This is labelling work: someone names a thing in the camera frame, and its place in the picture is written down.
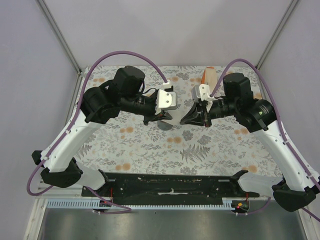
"red wire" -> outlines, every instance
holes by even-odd
[[[245,196],[246,196],[245,202],[246,202],[246,204],[248,204],[249,193],[246,192]]]
[[[114,201],[114,198],[112,197],[112,190],[113,190],[113,189],[114,189],[114,188],[112,187],[111,190],[110,190],[110,200],[111,200],[111,202]]]

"white bracket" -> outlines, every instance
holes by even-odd
[[[164,89],[170,89],[172,87],[172,84],[170,82],[170,79],[167,79],[168,82],[164,82],[162,85],[163,85],[163,88]]]
[[[200,84],[199,86],[195,86],[196,97],[201,99],[201,101],[207,101],[206,110],[209,112],[211,106],[213,104],[214,97],[211,97],[210,87],[207,84]]]
[[[158,90],[155,114],[159,114],[162,109],[167,109],[172,104],[172,95],[162,89]]]

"cable clip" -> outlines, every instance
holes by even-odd
[[[310,172],[310,173],[311,173],[310,175],[307,175],[309,179],[311,179],[311,178],[317,179],[317,178],[315,177],[314,173],[312,173],[312,172]]]
[[[284,144],[291,143],[291,138],[288,138],[286,141],[283,141]]]
[[[162,83],[162,86],[164,89],[170,89],[172,87],[172,83],[170,82],[170,79],[167,79],[167,82]]]

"white paint mark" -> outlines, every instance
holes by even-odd
[[[173,188],[171,188],[170,192],[158,192],[158,195],[164,195],[164,194],[178,195],[178,194],[188,194],[188,192],[175,192]]]

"gray wall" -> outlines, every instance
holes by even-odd
[[[62,129],[76,73],[36,1],[2,1],[0,33],[0,239],[20,240],[34,202],[31,153]]]
[[[254,64],[290,0],[46,0],[81,65],[128,50],[157,65]],[[114,56],[103,65],[146,65]]]
[[[320,1],[301,1],[261,72],[289,136],[320,172]],[[312,204],[320,216],[320,195]]]

